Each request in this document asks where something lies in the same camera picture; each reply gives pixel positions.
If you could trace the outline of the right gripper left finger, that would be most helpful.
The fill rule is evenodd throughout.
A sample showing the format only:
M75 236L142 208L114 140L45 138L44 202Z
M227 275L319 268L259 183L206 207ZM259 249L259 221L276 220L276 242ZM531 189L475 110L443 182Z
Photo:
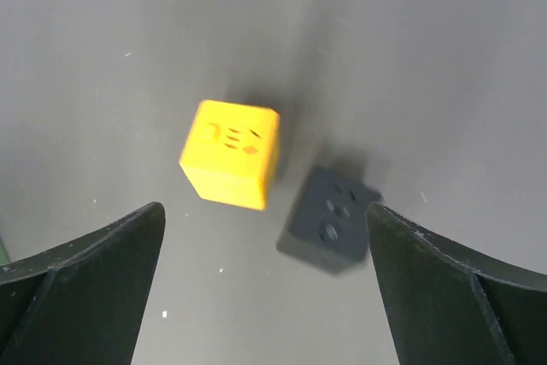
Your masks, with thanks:
M153 202L1 267L3 364L129 364L166 226Z

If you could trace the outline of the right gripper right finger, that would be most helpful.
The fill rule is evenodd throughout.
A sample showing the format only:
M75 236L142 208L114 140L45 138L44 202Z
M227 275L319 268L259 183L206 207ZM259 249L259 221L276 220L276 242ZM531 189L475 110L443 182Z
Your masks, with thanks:
M401 364L544 364L546 277L433 233L381 203L369 246Z

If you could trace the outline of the black plug adapter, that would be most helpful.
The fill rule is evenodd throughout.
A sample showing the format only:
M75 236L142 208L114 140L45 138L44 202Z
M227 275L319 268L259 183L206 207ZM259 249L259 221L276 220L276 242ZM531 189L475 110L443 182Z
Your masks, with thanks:
M277 250L323 272L338 275L366 259L366 211L379 202L379 191L330 168L309 173Z

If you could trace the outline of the yellow plug adapter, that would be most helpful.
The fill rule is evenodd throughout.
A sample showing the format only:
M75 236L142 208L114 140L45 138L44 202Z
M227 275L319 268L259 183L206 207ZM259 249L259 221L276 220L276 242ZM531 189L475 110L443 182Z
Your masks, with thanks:
M273 109L203 100L179 165L200 198L264 210L279 159L279 126Z

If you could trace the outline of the green power strip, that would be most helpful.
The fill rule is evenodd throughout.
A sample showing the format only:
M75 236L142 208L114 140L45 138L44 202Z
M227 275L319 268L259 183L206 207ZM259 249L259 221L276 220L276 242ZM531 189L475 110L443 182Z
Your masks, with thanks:
M0 239L0 265L9 264L9 256L3 244L3 241Z

